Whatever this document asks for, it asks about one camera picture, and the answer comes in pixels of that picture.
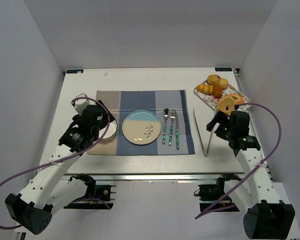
wall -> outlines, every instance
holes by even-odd
[[[276,0],[25,0],[67,68],[241,67]]]
[[[269,160],[276,181],[283,182],[300,228],[300,0],[278,0],[241,69],[243,91],[267,105],[282,124],[281,144]],[[266,153],[278,127],[262,109],[252,107]]]
[[[57,105],[62,72],[22,0],[0,0],[0,182],[39,163]],[[0,190],[0,224],[14,222],[4,204],[29,180]],[[0,239],[12,231],[0,230]]]

tray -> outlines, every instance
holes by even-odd
[[[197,87],[194,88],[193,92],[202,101],[204,101],[206,104],[208,104],[208,106],[210,108],[212,108],[213,110],[216,110],[217,103],[220,100],[219,98],[215,98],[213,95],[206,95],[206,94],[198,91]],[[225,97],[228,94],[238,94],[239,96],[241,96],[243,98],[245,103],[252,103],[252,101],[249,98],[247,98],[242,92],[239,92],[237,89],[235,89],[230,84],[228,85],[228,87],[226,89],[223,90],[222,98]],[[251,105],[240,106],[240,108],[244,111],[247,111],[248,108],[250,108],[250,107],[251,107]]]

pastry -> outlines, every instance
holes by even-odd
[[[218,75],[213,74],[213,75],[209,75],[207,77],[206,81],[209,85],[212,85],[212,84],[214,84],[214,82],[218,82],[218,79],[219,79]]]
[[[219,85],[220,87],[222,87],[223,89],[226,89],[228,87],[228,80],[225,78],[220,78],[219,79]]]
[[[244,98],[238,94],[231,93],[231,94],[228,94],[227,96],[233,98],[235,100],[235,104],[244,104],[245,103]]]
[[[212,86],[208,85],[208,84],[200,84],[197,89],[199,92],[207,94],[207,95],[211,95],[213,93],[212,91]]]
[[[231,112],[235,110],[235,104],[236,101],[232,97],[225,96],[216,104],[216,110],[231,115]]]
[[[213,86],[212,86],[212,93],[213,93],[213,96],[216,98],[216,99],[219,99],[221,98],[222,96],[222,87],[220,87],[219,83],[217,81],[215,81],[213,83]]]

placemat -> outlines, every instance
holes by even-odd
[[[96,99],[101,100],[113,114],[118,123],[117,134],[109,140],[102,140],[89,155],[189,155],[195,154],[194,142],[190,130],[185,90],[170,91],[97,91]],[[163,110],[176,110],[179,118],[179,150],[176,147],[176,121],[174,121],[172,145],[168,142],[163,145],[164,118]],[[129,142],[123,132],[122,124],[125,118],[137,110],[147,110],[154,113],[161,122],[159,137],[147,145],[135,145]],[[167,120],[166,134],[169,139],[170,119]]]

utensil handle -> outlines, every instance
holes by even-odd
[[[167,124],[165,123],[165,124],[164,124],[164,127],[163,127],[162,144],[165,144],[165,143],[166,143],[166,132],[167,132]]]
[[[176,149],[179,150],[179,130],[175,130],[175,138],[176,138]]]
[[[170,135],[169,135],[169,146],[172,144],[172,134],[174,133],[174,126],[171,125],[170,127]]]

